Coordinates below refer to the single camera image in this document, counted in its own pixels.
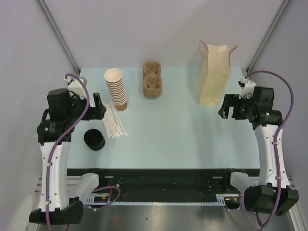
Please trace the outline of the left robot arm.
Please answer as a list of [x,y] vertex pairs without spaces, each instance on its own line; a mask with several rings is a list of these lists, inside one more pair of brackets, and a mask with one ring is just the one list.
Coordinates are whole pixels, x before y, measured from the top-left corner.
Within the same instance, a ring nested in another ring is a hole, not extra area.
[[31,223],[47,225],[78,224],[86,199],[94,190],[102,192],[106,180],[98,174],[86,173],[68,191],[67,160],[71,134],[81,120],[101,120],[106,108],[100,95],[93,94],[95,106],[68,89],[52,90],[47,95],[48,109],[37,128],[42,154],[42,182],[38,208],[30,213]]

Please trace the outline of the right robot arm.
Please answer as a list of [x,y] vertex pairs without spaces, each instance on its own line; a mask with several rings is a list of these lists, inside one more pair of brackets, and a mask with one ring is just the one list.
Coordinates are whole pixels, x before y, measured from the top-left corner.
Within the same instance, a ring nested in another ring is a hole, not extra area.
[[251,179],[242,170],[234,170],[223,179],[222,188],[227,193],[238,190],[244,196],[246,210],[264,214],[272,211],[283,216],[299,199],[297,190],[292,190],[286,175],[282,154],[282,114],[273,110],[274,90],[254,87],[244,96],[225,94],[218,114],[227,119],[233,108],[232,118],[248,120],[255,133],[260,171],[258,181]]

